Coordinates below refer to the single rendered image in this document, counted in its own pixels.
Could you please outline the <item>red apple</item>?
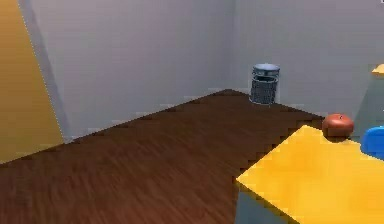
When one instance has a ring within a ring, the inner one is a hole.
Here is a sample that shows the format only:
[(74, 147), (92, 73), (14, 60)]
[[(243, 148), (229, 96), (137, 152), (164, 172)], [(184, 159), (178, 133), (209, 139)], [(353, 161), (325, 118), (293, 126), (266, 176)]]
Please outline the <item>red apple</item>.
[(330, 114), (322, 122), (322, 132), (326, 137), (348, 138), (353, 131), (354, 122), (345, 114)]

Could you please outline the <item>grey mesh waste bin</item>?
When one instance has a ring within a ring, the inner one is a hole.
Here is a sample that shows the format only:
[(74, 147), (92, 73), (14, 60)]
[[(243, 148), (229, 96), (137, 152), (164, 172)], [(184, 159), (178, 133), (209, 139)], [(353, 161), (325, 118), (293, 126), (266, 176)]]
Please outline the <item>grey mesh waste bin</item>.
[(275, 64), (261, 63), (253, 66), (249, 97), (252, 103), (270, 105), (275, 102), (279, 72), (280, 67)]

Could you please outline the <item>blue rounded object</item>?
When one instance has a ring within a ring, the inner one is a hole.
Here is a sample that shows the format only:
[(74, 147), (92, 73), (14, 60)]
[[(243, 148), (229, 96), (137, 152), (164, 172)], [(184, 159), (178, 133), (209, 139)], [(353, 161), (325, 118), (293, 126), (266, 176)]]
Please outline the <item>blue rounded object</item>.
[(360, 150), (384, 161), (384, 126), (368, 129), (362, 137)]

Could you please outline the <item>yellow top grey cabinet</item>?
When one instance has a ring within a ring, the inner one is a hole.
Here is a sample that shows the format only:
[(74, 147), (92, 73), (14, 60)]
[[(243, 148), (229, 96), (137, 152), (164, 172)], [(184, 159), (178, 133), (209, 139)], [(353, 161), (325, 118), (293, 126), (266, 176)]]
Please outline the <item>yellow top grey cabinet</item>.
[(370, 82), (354, 120), (352, 139), (360, 142), (366, 130), (384, 126), (384, 63), (371, 72)]

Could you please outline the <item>yellow wooden door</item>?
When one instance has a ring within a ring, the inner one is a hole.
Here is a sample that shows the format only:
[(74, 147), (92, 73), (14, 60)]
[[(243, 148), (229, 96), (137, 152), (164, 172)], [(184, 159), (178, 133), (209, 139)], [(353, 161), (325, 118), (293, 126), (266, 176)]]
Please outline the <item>yellow wooden door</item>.
[(0, 0), (0, 163), (62, 142), (17, 0)]

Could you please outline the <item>yellow top counter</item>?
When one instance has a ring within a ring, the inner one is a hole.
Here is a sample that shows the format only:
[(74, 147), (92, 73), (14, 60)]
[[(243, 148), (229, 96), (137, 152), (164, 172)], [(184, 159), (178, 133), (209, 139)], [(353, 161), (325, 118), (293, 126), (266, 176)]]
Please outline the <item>yellow top counter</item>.
[(384, 161), (310, 126), (236, 181), (235, 224), (384, 224)]

